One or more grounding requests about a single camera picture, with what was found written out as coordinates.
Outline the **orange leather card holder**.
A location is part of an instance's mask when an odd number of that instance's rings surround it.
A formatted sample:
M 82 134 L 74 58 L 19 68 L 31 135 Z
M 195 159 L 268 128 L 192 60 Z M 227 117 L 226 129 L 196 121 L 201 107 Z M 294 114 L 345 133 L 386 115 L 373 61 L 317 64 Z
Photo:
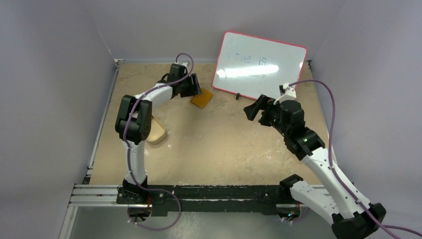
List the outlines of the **orange leather card holder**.
M 213 93 L 205 88 L 201 88 L 201 90 L 202 93 L 193 96 L 190 100 L 190 103 L 201 109 L 204 109 L 208 102 L 212 99 Z

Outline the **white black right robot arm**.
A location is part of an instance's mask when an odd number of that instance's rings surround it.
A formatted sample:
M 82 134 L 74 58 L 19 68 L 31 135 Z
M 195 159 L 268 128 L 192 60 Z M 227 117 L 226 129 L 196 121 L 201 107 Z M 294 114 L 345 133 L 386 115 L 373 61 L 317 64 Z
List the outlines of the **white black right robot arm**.
M 287 203 L 299 201 L 321 216 L 338 239 L 365 239 L 379 229 L 386 209 L 371 203 L 348 180 L 338 165 L 329 161 L 329 151 L 319 135 L 308 128 L 305 112 L 295 100 L 281 103 L 261 95 L 244 109 L 248 120 L 260 112 L 259 123 L 279 132 L 287 149 L 306 165 L 323 184 L 328 196 L 313 189 L 294 174 L 280 182 L 280 198 Z

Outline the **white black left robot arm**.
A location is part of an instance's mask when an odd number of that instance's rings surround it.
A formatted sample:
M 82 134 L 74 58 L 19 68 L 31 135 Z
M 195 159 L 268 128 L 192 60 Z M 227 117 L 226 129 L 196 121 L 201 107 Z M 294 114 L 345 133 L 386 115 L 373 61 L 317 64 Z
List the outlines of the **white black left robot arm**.
M 201 93 L 198 77 L 182 64 L 174 63 L 151 89 L 122 97 L 115 122 L 115 131 L 123 141 L 127 174 L 122 183 L 124 198 L 144 203 L 152 195 L 147 185 L 144 163 L 145 142 L 152 131 L 152 111 L 176 96 L 192 97 Z

